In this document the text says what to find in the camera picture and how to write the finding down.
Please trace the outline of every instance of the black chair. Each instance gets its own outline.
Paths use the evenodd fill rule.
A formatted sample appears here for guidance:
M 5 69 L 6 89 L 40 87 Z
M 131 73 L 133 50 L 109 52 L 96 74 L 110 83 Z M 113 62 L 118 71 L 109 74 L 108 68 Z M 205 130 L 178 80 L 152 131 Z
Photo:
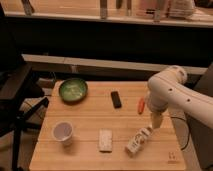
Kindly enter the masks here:
M 25 63 L 14 46 L 12 34 L 0 4 L 0 137 L 14 131 L 12 170 L 18 167 L 21 132 L 27 129 L 40 129 L 41 126 L 27 120 L 42 105 L 48 106 L 48 99 L 43 98 L 38 104 L 24 113 L 20 107 L 25 98 L 43 97 L 44 92 L 35 83 L 38 80 L 31 66 Z

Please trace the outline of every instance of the paper cup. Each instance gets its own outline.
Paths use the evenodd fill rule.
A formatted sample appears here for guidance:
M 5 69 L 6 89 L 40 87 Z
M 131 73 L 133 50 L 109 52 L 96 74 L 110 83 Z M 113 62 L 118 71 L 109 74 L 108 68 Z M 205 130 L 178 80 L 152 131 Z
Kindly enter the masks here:
M 73 127 L 68 122 L 57 123 L 53 128 L 53 137 L 63 146 L 69 146 L 72 142 Z

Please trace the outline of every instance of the small bottle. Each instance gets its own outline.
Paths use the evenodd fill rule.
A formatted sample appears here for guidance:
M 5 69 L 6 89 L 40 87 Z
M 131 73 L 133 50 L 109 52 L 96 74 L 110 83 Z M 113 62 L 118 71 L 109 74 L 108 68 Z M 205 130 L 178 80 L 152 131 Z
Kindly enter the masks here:
M 146 141 L 150 138 L 152 132 L 152 126 L 141 128 L 139 132 L 137 132 L 137 134 L 126 145 L 125 151 L 127 154 L 133 157 L 139 150 L 141 150 Z

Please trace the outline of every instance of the bowl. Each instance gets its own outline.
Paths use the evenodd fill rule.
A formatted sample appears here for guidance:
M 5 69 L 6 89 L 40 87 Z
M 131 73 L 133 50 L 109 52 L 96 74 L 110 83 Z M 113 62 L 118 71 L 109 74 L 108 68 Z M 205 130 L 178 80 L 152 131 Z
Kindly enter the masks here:
M 59 87 L 59 95 L 65 102 L 78 102 L 86 97 L 88 86 L 80 78 L 65 80 Z

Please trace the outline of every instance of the orange object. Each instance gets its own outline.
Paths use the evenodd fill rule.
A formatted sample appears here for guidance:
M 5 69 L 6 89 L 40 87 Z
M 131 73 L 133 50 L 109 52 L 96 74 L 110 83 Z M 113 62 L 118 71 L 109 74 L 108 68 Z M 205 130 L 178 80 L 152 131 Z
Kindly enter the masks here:
M 138 103 L 138 114 L 142 114 L 143 113 L 144 107 L 145 107 L 145 102 L 144 102 L 144 99 L 141 98 L 139 103 Z

